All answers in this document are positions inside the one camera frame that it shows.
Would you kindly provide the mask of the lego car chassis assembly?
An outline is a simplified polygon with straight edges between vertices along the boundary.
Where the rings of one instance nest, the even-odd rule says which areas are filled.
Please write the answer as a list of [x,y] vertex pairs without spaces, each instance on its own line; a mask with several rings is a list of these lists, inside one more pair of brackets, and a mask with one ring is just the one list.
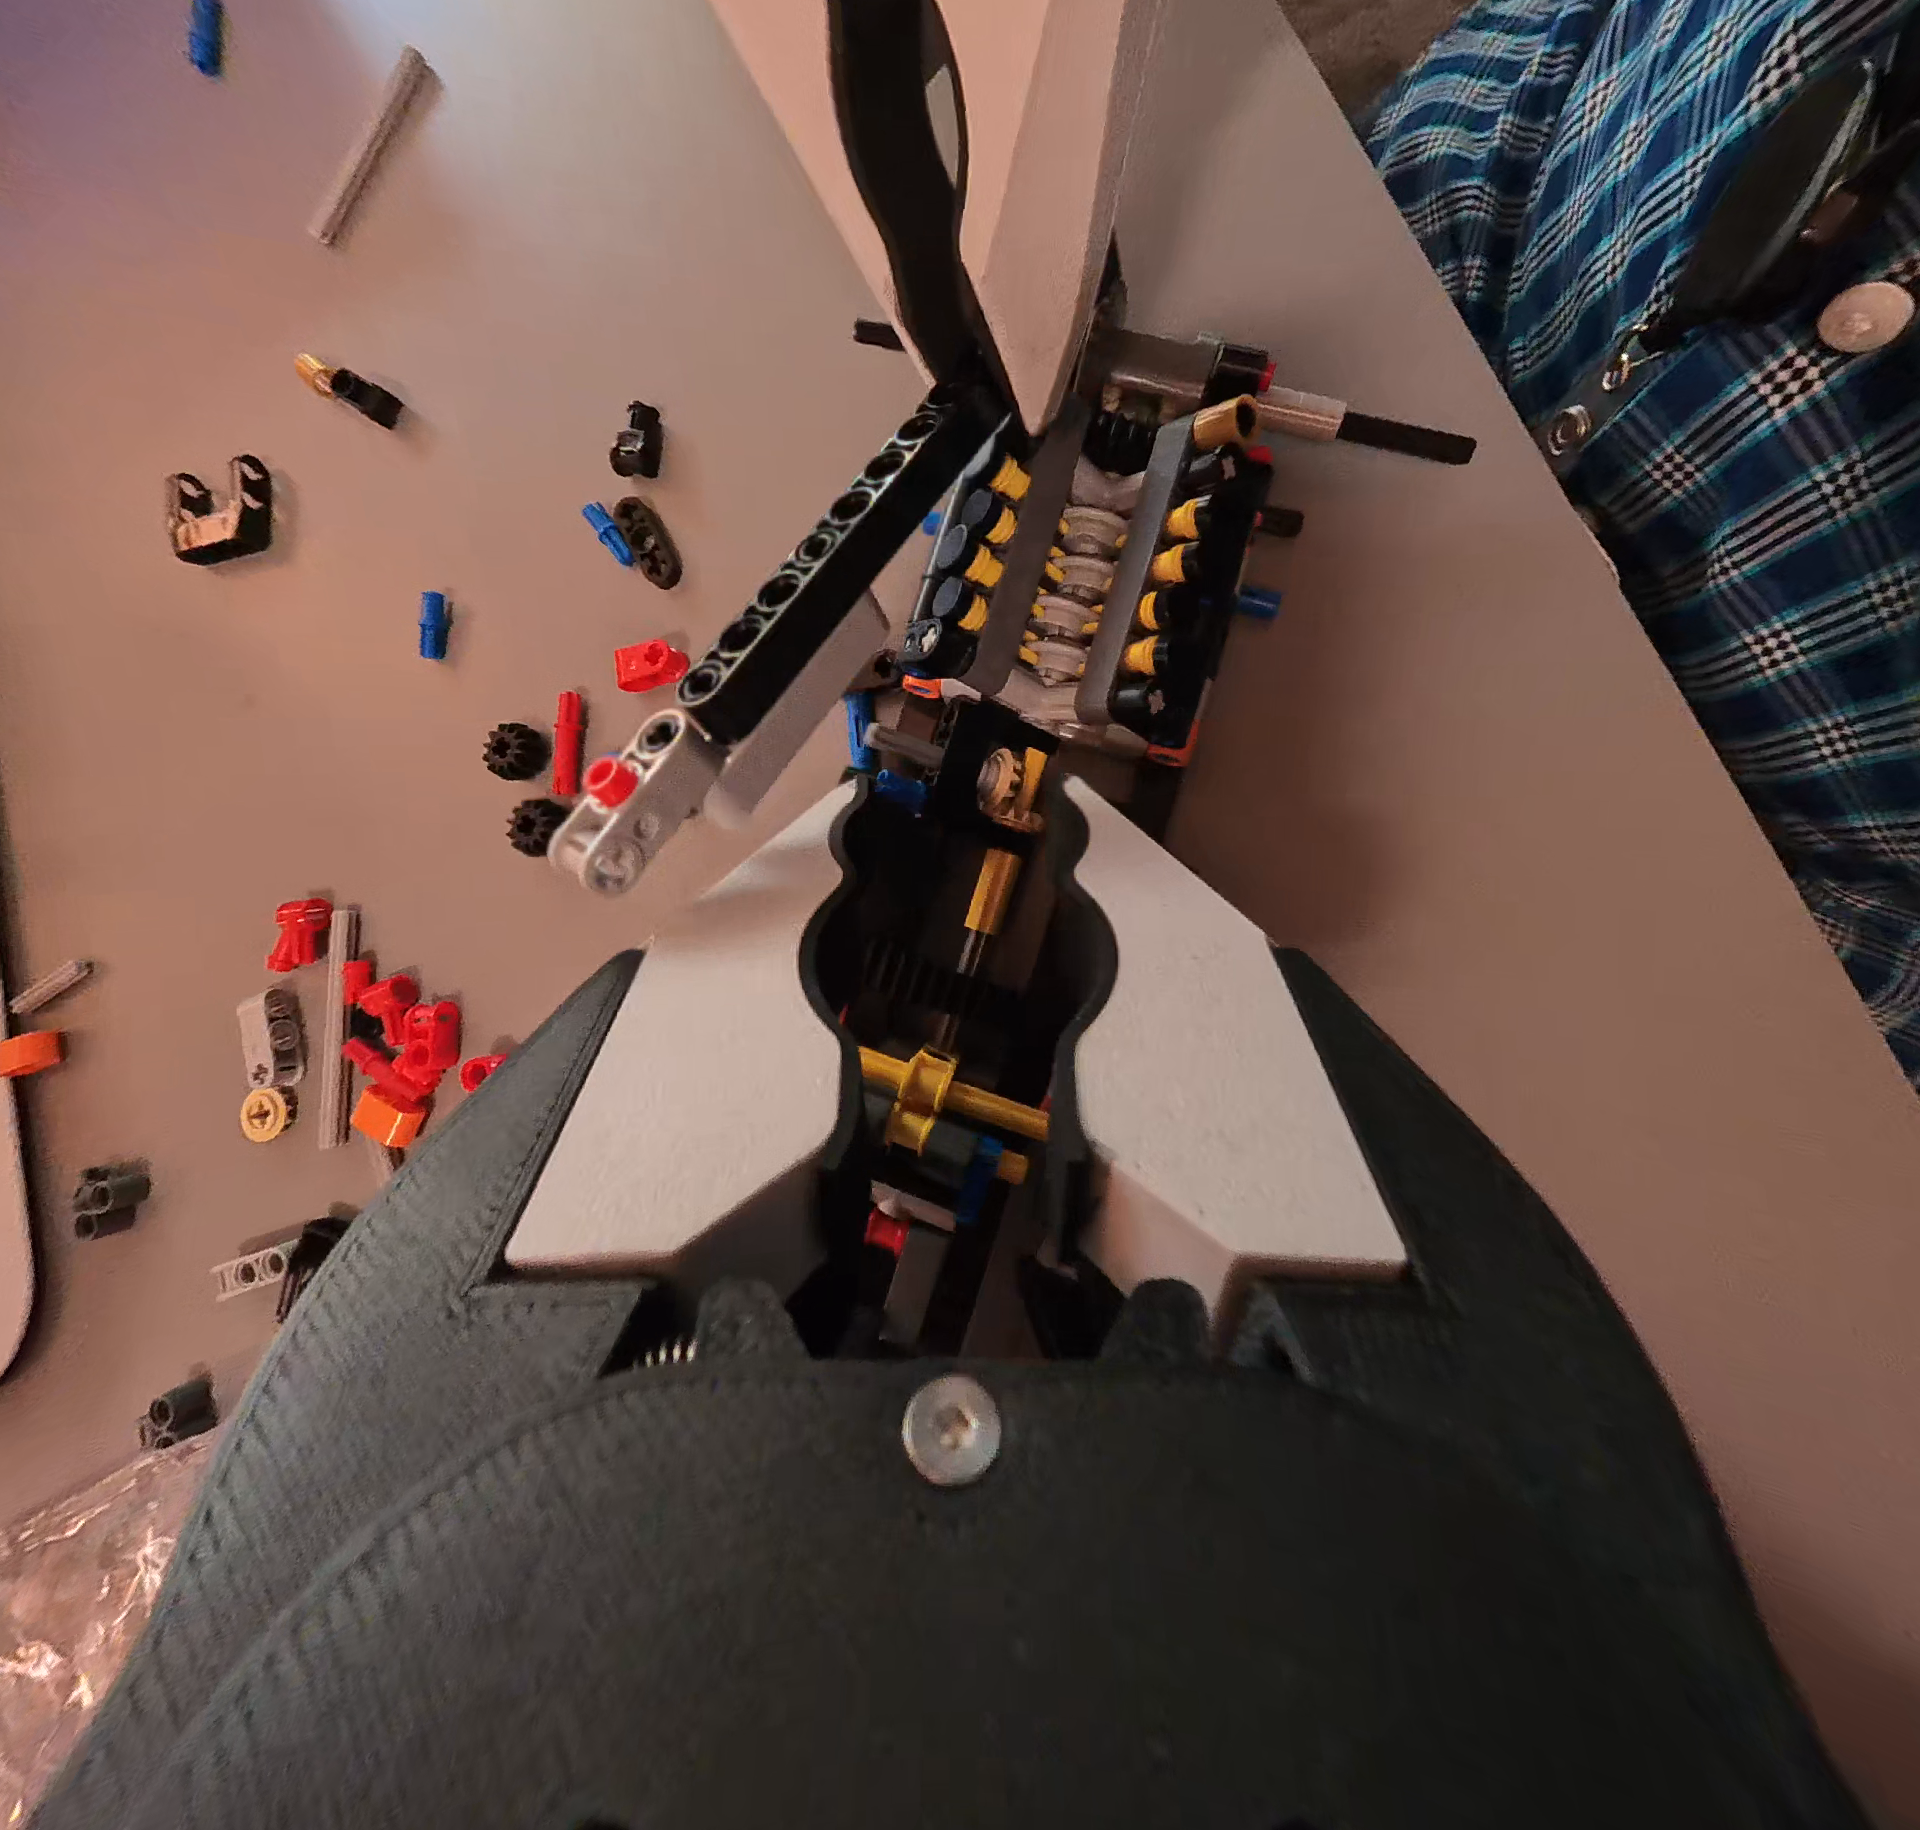
[[1082,776],[1164,830],[1233,626],[1283,615],[1244,586],[1257,533],[1301,533],[1276,503],[1283,437],[1478,454],[1453,426],[1283,386],[1265,354],[1112,330],[1046,445],[991,445],[958,480],[897,634],[897,723],[850,704],[867,811],[806,955],[859,1059],[870,1178],[859,1257],[794,1295],[817,1353],[1097,1353],[1102,1323],[1082,1330],[1032,1257],[1038,796]]

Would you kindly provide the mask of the clear plastic bag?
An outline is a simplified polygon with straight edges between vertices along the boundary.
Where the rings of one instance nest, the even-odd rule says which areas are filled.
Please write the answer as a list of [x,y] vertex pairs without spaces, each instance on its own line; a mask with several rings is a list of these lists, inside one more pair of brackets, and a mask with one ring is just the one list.
[[36,1793],[124,1666],[213,1446],[146,1447],[0,1528],[0,1826]]

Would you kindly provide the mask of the black and tan lego pin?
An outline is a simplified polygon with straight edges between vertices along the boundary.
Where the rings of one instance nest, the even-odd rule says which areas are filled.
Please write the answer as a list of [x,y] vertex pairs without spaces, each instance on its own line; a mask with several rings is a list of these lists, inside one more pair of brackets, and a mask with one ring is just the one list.
[[294,354],[311,391],[355,408],[371,426],[398,426],[411,402],[353,368]]

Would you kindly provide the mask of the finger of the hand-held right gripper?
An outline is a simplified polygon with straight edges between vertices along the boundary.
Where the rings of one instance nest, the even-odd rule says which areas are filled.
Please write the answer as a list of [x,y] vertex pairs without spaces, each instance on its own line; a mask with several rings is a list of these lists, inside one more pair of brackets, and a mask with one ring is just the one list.
[[931,380],[983,372],[958,179],[931,116],[931,0],[711,0],[817,205]]
[[909,234],[909,309],[996,372],[1038,437],[1082,368],[1161,0],[922,0],[937,205]]

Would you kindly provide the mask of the small black lego bracket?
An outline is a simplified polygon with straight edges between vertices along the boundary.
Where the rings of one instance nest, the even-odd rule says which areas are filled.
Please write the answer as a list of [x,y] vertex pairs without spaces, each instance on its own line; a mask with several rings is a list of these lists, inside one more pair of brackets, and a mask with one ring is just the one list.
[[271,471],[236,452],[227,466],[227,495],[213,495],[195,471],[179,471],[165,483],[172,547],[192,571],[246,564],[271,547]]

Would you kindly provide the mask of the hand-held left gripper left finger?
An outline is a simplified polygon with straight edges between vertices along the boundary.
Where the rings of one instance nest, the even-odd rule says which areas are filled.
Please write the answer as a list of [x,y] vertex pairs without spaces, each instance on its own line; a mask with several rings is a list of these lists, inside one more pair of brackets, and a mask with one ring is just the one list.
[[614,1353],[695,1353],[695,1305],[762,1281],[794,1305],[867,1235],[867,1090],[817,978],[850,886],[840,783],[645,933],[614,1020],[559,1079],[508,1219],[508,1271],[633,1286]]

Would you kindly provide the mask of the person's torso plaid shirt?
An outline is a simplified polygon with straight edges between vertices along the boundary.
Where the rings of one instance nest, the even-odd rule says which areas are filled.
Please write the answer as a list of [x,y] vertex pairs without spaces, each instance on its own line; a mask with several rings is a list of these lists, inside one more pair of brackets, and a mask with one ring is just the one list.
[[1478,0],[1356,144],[1920,1079],[1920,0]]

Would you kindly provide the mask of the black u-shaped lego bracket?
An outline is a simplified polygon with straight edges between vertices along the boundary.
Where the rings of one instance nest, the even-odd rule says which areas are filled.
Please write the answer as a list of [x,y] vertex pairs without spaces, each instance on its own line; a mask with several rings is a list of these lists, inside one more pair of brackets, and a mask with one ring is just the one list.
[[299,1305],[299,1286],[316,1281],[316,1266],[327,1257],[327,1244],[353,1235],[353,1213],[337,1219],[311,1219],[291,1255],[282,1255],[282,1295],[271,1295],[271,1323],[291,1323],[291,1312]]

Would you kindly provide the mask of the grey lego connector block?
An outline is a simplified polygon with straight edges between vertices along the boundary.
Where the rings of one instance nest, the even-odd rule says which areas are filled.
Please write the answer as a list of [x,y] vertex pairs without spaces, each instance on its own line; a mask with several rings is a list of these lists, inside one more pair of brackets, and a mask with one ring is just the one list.
[[236,1011],[236,1066],[250,1090],[294,1090],[299,1082],[299,996],[291,987],[270,987],[231,1009]]

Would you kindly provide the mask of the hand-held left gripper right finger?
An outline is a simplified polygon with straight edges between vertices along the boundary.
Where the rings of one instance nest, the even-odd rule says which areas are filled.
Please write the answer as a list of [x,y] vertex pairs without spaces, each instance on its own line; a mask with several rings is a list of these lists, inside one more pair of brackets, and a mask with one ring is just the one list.
[[1097,1330],[1179,1281],[1227,1346],[1257,1281],[1400,1281],[1400,1219],[1276,933],[1082,776],[1038,796],[1032,873],[1032,1257],[1070,1313]]

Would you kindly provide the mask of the long black lego beam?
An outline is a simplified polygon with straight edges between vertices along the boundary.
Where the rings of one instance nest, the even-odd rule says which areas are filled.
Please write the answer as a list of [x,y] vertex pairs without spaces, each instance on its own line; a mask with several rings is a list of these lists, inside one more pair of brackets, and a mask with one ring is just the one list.
[[888,564],[922,512],[977,466],[1011,408],[983,380],[939,380],[779,556],[779,571],[679,668],[642,735],[593,757],[550,868],[593,892],[633,892],[679,822],[743,822],[840,698],[888,650]]

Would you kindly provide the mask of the cluster of red lego connectors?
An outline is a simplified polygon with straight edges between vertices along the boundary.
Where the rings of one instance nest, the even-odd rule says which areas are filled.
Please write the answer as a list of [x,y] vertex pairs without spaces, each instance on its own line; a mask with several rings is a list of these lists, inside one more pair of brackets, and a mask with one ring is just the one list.
[[[299,892],[271,910],[270,971],[311,971],[327,953],[327,898]],[[390,1082],[393,1096],[437,1096],[444,1079],[477,1090],[508,1059],[466,1059],[466,1009],[431,996],[411,971],[381,978],[371,955],[353,964],[353,1039],[347,1066],[355,1082]]]

